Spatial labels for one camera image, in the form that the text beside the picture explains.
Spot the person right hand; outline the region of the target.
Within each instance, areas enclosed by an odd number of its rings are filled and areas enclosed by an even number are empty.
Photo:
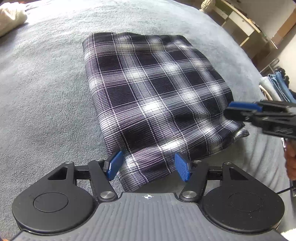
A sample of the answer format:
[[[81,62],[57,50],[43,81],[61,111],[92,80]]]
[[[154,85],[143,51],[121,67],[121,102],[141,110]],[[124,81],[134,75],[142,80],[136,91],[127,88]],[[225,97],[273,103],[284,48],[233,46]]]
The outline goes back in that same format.
[[[290,180],[295,181],[296,165],[295,165],[295,144],[292,141],[285,142],[285,167],[287,176]]]

